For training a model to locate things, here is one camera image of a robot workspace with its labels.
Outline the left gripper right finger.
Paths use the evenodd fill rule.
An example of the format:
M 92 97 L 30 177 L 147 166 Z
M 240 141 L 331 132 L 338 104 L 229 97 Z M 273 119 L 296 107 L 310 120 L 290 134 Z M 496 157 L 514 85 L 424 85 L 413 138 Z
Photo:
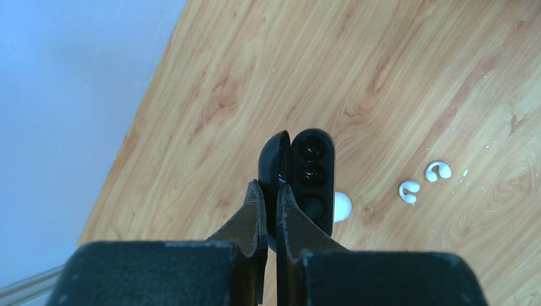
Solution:
M 486 305 L 468 264 L 448 252 L 351 251 L 278 191 L 279 305 Z

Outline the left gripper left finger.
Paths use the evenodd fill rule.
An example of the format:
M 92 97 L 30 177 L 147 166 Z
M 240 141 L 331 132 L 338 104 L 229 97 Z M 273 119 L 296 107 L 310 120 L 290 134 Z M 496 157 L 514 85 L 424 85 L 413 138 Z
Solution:
M 205 240 L 97 241 L 65 264 L 49 305 L 260 305 L 268 243 L 263 193 Z

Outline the black charging case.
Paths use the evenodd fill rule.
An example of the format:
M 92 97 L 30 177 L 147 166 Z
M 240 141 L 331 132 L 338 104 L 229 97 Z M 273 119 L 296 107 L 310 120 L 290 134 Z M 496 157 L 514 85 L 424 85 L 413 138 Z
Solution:
M 322 129 L 305 129 L 293 140 L 286 130 L 269 138 L 258 159 L 258 183 L 271 250 L 276 250 L 276 203 L 282 184 L 292 188 L 302 212 L 323 232 L 332 234 L 335 165 L 334 142 Z

